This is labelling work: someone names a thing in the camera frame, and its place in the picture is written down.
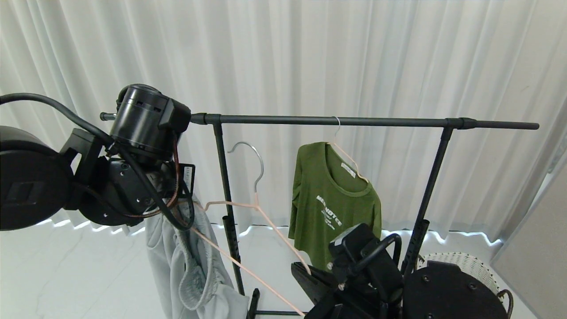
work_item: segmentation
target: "curtain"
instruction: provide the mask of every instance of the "curtain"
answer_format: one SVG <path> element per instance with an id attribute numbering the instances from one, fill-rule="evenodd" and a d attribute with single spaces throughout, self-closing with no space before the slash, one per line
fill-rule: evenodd
<path id="1" fill-rule="evenodd" d="M 0 1 L 0 93 L 45 94 L 109 131 L 101 111 L 145 83 L 193 113 L 472 117 L 535 121 L 538 131 L 456 131 L 426 217 L 430 229 L 495 239 L 520 212 L 531 168 L 567 96 L 565 1 Z M 2 106 L 0 123 L 59 149 L 73 125 L 36 103 Z M 260 203 L 289 222 L 297 149 L 336 127 L 227 124 L 227 148 L 263 155 Z M 342 127 L 341 145 L 382 199 L 386 229 L 411 228 L 439 142 L 435 128 Z M 191 124 L 181 160 L 196 194 L 222 200 L 210 126 Z M 232 198 L 253 201 L 254 153 L 227 155 Z M 224 207 L 210 211 L 221 223 Z M 235 208 L 239 230 L 265 224 Z M 78 212 L 56 219 L 84 222 Z"/>

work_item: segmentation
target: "clothes rack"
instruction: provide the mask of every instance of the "clothes rack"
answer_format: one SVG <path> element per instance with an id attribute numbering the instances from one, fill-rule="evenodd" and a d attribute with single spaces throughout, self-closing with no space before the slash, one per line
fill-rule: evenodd
<path id="1" fill-rule="evenodd" d="M 415 265 L 419 256 L 421 245 L 423 244 L 425 234 L 427 232 L 429 221 L 425 219 L 425 213 L 429 205 L 429 200 L 433 194 L 433 188 L 437 181 L 437 176 L 441 169 L 441 163 L 445 157 L 445 152 L 451 139 L 451 135 L 456 129 L 473 129 L 473 128 L 502 128 L 502 129 L 530 129 L 539 128 L 538 123 L 528 122 L 508 122 L 508 121 L 478 121 L 467 117 L 447 118 L 447 119 L 386 119 L 371 117 L 340 117 L 341 125 L 352 126 L 373 126 L 373 127 L 439 127 L 443 128 L 441 133 L 441 141 L 437 149 L 437 155 L 433 161 L 433 167 L 429 175 L 429 180 L 425 187 L 425 192 L 421 200 L 420 209 L 418 211 L 416 221 L 412 230 L 408 249 L 402 262 L 401 271 L 404 275 L 410 274 L 413 270 L 411 265 Z M 230 193 L 229 172 L 226 165 L 225 144 L 223 141 L 222 124 L 290 124 L 290 125 L 338 125 L 336 117 L 333 116 L 268 116 L 268 115 L 221 115 L 197 113 L 191 116 L 191 123 L 199 125 L 212 125 L 215 139 L 217 142 L 217 153 L 219 165 L 221 168 L 222 186 L 225 192 L 225 200 L 232 201 Z M 238 238 L 236 226 L 234 224 L 234 213 L 232 206 L 226 206 L 227 215 L 222 218 L 225 226 L 225 235 L 229 244 L 230 255 L 240 262 L 240 253 L 238 249 Z M 244 285 L 242 283 L 242 275 L 240 268 L 233 264 L 234 275 L 238 292 L 244 293 Z M 257 310 L 260 291 L 254 289 L 250 309 L 248 312 L 249 319 L 255 319 L 256 315 L 279 315 L 279 316 L 296 316 L 295 312 L 277 311 L 277 310 Z"/>

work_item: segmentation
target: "green t-shirt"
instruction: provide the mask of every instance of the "green t-shirt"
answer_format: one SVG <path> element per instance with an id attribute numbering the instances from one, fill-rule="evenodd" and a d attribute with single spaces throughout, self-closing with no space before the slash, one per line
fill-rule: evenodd
<path id="1" fill-rule="evenodd" d="M 378 195 L 326 142 L 297 151 L 291 203 L 289 238 L 319 269 L 332 261 L 329 243 L 351 226 L 365 223 L 380 237 Z"/>

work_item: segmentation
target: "marble tile floor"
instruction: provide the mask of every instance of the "marble tile floor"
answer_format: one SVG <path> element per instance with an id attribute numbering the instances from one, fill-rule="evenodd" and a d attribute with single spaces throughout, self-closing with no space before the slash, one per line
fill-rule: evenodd
<path id="1" fill-rule="evenodd" d="M 213 229 L 220 247 L 227 250 L 224 230 L 217 225 Z M 409 232 L 399 233 L 406 244 Z M 488 262 L 500 245 L 488 243 L 482 234 L 451 233 L 442 240 L 429 233 L 422 253 L 464 251 Z M 239 246 L 245 266 L 300 309 L 312 307 L 290 272 L 296 256 L 270 228 L 249 228 L 239 238 Z M 232 265 L 223 261 L 234 280 Z M 248 295 L 260 289 L 258 309 L 289 310 L 254 278 L 245 272 L 242 277 Z M 506 287 L 498 276 L 497 280 L 501 288 Z M 144 232 L 125 236 L 112 234 L 110 229 L 93 231 L 90 226 L 74 229 L 43 224 L 0 233 L 0 318 L 164 318 L 147 261 Z M 513 319 L 533 318 L 516 298 Z"/>

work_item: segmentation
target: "shirt sleeve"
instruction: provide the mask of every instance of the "shirt sleeve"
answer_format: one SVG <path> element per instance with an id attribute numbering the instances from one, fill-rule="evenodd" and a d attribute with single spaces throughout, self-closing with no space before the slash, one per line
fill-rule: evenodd
<path id="1" fill-rule="evenodd" d="M 301 168 L 301 148 L 297 151 L 297 159 L 295 163 L 295 175 L 293 178 L 293 190 L 292 190 L 292 200 L 291 200 L 291 217 L 289 220 L 289 233 L 287 236 L 291 239 L 295 239 L 295 219 L 297 218 L 297 208 L 299 206 L 299 190 L 301 189 L 301 176 L 303 170 Z"/>
<path id="2" fill-rule="evenodd" d="M 378 238 L 381 238 L 382 235 L 382 204 L 380 203 L 380 199 L 376 198 L 376 202 L 374 203 L 374 211 L 373 211 L 373 218 L 372 218 L 372 232 Z"/>

